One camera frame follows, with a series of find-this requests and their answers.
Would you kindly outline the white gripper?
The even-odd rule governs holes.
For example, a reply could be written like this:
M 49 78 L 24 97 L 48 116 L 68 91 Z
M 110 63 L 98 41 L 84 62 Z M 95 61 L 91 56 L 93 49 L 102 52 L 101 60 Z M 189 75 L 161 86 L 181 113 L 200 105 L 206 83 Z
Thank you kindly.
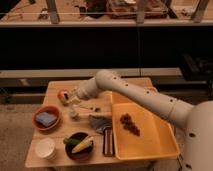
M 99 107 L 87 107 L 83 105 L 73 105 L 73 104 L 79 104 L 81 102 L 82 98 L 78 96 L 77 88 L 73 88 L 70 90 L 70 98 L 66 101 L 67 105 L 70 106 L 70 118 L 71 119 L 77 119 L 79 117 L 79 113 L 76 111 L 77 108 L 83 108 L 87 109 L 92 112 L 99 112 L 100 108 Z

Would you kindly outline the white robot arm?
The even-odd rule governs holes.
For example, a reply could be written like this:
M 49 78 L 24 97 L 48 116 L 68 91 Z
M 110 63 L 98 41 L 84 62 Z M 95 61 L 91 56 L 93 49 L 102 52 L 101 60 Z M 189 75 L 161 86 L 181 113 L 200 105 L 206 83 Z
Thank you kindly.
M 213 171 L 213 100 L 192 105 L 100 70 L 71 91 L 70 102 L 89 100 L 104 91 L 117 92 L 185 132 L 182 171 Z

